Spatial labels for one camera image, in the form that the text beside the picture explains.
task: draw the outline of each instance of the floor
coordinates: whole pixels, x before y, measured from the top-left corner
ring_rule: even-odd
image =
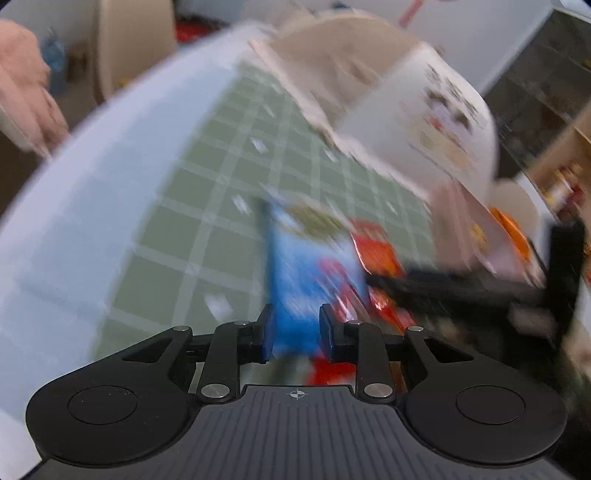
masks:
[[[87,79],[68,85],[65,93],[56,101],[70,126],[70,131],[96,107],[92,84]],[[0,133],[0,217],[37,166],[38,158],[35,154],[21,152]]]

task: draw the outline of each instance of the beige chair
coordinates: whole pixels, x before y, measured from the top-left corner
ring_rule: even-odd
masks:
[[[99,0],[92,59],[97,103],[176,50],[171,0]]]

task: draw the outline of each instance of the grid pattern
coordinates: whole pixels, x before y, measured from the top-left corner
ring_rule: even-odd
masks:
[[[172,325],[210,333],[266,302],[267,191],[304,193],[380,223],[402,261],[433,263],[426,205],[328,147],[270,74],[242,66],[151,207],[97,358]]]

